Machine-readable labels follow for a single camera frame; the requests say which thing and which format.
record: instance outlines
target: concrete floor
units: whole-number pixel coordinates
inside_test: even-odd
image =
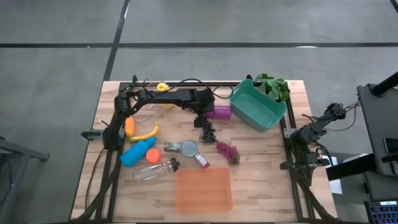
[[[0,44],[111,43],[123,0],[2,0]],[[121,42],[398,42],[389,0],[132,0]],[[68,220],[111,49],[0,48],[0,135],[51,153],[29,165],[15,221]],[[398,48],[119,49],[110,80],[304,80],[313,114],[356,99],[356,86],[398,70]],[[329,133],[331,152],[371,152],[361,110]],[[351,124],[353,114],[330,128]],[[366,221],[360,179],[344,179],[339,217]]]

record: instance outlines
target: water bottle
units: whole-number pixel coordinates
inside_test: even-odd
[[[126,167],[131,167],[140,159],[144,158],[147,151],[155,145],[156,137],[147,138],[146,141],[139,141],[127,152],[120,156],[120,160]]]
[[[132,176],[136,182],[143,182],[151,180],[158,175],[175,172],[178,170],[179,165],[181,165],[180,162],[177,162],[175,158],[171,158],[167,162],[137,168],[133,171]]]

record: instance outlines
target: orange tray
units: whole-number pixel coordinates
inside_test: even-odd
[[[229,169],[180,169],[175,175],[176,211],[227,212],[232,209]]]

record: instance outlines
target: blue water bottle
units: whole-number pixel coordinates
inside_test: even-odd
[[[138,160],[142,159],[147,151],[155,145],[156,137],[149,137],[146,141],[139,141],[127,152],[120,156],[120,160],[126,167],[133,166]]]

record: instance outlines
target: green plant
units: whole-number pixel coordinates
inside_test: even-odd
[[[275,101],[286,101],[289,98],[290,90],[285,80],[281,78],[275,79],[263,73],[258,75],[254,81],[261,82],[260,89],[264,90],[265,94]]]

